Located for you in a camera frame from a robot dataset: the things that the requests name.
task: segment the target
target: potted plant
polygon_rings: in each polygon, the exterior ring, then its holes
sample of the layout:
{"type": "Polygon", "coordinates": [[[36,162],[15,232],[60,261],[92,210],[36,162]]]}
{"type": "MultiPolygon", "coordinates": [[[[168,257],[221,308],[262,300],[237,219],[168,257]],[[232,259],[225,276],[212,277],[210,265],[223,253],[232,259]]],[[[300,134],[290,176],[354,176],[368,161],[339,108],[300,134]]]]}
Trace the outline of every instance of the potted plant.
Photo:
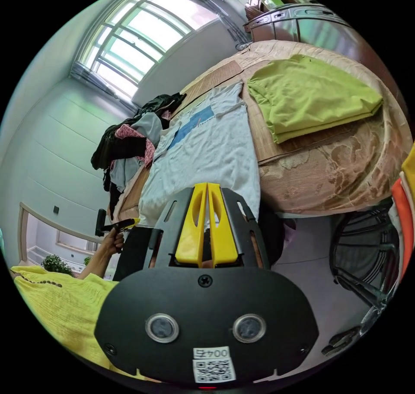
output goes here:
{"type": "Polygon", "coordinates": [[[55,254],[46,256],[42,261],[41,266],[48,272],[64,273],[73,277],[71,268],[55,254]]]}

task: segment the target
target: white t-shirt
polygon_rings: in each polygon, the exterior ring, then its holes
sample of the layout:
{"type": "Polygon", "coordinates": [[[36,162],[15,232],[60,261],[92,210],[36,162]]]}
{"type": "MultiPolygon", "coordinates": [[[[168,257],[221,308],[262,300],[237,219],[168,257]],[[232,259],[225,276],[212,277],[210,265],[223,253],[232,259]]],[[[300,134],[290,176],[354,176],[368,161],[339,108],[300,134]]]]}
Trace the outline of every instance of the white t-shirt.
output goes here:
{"type": "Polygon", "coordinates": [[[242,86],[212,89],[163,131],[138,204],[141,223],[154,226],[172,195],[203,182],[241,195],[258,220],[259,170],[242,86]]]}

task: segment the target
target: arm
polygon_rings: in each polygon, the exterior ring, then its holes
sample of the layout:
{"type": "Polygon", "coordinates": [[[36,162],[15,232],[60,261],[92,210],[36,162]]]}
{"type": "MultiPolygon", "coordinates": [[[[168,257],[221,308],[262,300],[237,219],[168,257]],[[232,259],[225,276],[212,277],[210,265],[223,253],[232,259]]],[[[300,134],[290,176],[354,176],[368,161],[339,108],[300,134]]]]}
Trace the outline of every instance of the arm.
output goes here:
{"type": "Polygon", "coordinates": [[[88,265],[85,266],[85,269],[78,276],[78,279],[85,279],[90,273],[96,274],[97,276],[103,278],[105,271],[107,270],[109,261],[111,260],[112,254],[106,254],[103,251],[100,251],[99,248],[95,254],[91,257],[88,265]]]}
{"type": "Polygon", "coordinates": [[[122,234],[117,234],[115,229],[104,238],[99,249],[91,257],[88,265],[85,266],[78,279],[85,279],[90,273],[104,278],[108,263],[113,254],[120,251],[124,244],[124,237],[122,234]]]}

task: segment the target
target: hand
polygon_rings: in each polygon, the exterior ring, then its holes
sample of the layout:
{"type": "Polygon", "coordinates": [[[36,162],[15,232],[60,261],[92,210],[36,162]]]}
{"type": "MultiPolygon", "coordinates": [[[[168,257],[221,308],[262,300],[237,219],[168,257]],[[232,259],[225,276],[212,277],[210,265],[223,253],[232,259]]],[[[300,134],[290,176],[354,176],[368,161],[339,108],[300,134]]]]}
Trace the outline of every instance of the hand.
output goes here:
{"type": "Polygon", "coordinates": [[[117,234],[116,229],[112,229],[106,237],[103,239],[99,250],[107,256],[112,256],[118,253],[124,245],[124,235],[122,233],[117,234]]]}

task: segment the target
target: yellow plastic bracket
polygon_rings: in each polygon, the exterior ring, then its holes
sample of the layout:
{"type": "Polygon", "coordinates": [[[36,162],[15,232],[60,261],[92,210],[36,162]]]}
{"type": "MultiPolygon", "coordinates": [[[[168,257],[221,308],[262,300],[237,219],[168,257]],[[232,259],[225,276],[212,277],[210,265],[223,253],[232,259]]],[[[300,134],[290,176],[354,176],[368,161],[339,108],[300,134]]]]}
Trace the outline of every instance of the yellow plastic bracket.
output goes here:
{"type": "Polygon", "coordinates": [[[206,182],[195,184],[176,250],[179,263],[202,266],[207,188],[206,182]]]}
{"type": "Polygon", "coordinates": [[[220,185],[209,183],[207,188],[213,267],[218,264],[235,263],[238,252],[236,251],[220,185]],[[216,225],[215,214],[219,220],[218,225],[216,225]]]}

